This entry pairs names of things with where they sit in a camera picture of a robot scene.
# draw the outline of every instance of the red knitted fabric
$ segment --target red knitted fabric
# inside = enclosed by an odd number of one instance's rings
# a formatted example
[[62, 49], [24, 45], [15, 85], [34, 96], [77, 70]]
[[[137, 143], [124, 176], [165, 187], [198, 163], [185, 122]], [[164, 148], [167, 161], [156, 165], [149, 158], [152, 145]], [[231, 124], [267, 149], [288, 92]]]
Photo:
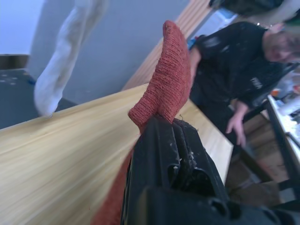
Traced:
[[[186, 103], [191, 89], [187, 43], [180, 29], [171, 21], [163, 26], [163, 50], [153, 77], [140, 101], [129, 111], [131, 120], [142, 132], [153, 115], [172, 123]], [[119, 225], [127, 168], [132, 150], [123, 162], [112, 187], [91, 225]]]

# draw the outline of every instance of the black shirt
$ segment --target black shirt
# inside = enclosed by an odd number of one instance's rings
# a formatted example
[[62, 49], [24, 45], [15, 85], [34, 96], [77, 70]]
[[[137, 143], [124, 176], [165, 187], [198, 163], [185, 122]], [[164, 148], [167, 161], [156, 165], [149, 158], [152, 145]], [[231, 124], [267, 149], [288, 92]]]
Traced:
[[284, 64], [269, 62], [263, 53], [266, 29], [248, 22], [238, 22], [218, 32], [197, 39], [201, 53], [192, 92], [197, 105], [206, 102], [229, 102], [238, 98], [249, 107], [263, 98], [287, 73]]

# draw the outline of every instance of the dark floor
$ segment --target dark floor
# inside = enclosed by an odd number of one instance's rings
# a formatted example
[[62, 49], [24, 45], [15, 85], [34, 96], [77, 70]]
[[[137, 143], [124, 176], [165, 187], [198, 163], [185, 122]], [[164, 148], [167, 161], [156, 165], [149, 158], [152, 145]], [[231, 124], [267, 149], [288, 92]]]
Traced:
[[[33, 102], [34, 83], [23, 69], [0, 70], [0, 129], [38, 117]], [[62, 99], [56, 111], [75, 105]]]

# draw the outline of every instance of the light wood grain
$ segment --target light wood grain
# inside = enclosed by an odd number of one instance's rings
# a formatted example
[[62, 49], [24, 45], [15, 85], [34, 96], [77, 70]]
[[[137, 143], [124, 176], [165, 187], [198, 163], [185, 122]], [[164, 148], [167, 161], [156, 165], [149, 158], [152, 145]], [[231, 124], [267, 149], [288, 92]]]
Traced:
[[[195, 31], [200, 22], [211, 11], [209, 2], [210, 0], [190, 0], [189, 4], [181, 12], [175, 22], [181, 29], [185, 38], [188, 38]], [[137, 87], [150, 81], [162, 51], [162, 43], [163, 39], [161, 38], [159, 43], [154, 47], [138, 70], [123, 87], [123, 90]]]
[[[0, 224], [90, 224], [139, 137], [127, 113], [145, 90], [146, 85], [140, 86], [57, 112], [51, 119], [0, 130]], [[191, 102], [180, 115], [199, 129], [224, 181], [231, 144]]]

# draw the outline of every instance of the table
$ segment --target table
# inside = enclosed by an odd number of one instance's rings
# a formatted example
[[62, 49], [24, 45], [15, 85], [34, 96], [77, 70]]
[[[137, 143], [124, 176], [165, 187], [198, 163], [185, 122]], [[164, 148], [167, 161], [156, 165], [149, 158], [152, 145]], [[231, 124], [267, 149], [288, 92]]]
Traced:
[[290, 131], [291, 121], [288, 116], [282, 116], [278, 112], [278, 106], [272, 96], [268, 96], [265, 107], [289, 175], [289, 180], [279, 184], [280, 189], [292, 188], [295, 198], [300, 200], [300, 149], [286, 136], [286, 132]]
[[[146, 87], [0, 130], [1, 224], [90, 224], [139, 137], [127, 113]], [[177, 118], [199, 129], [224, 182], [231, 143], [190, 101]]]

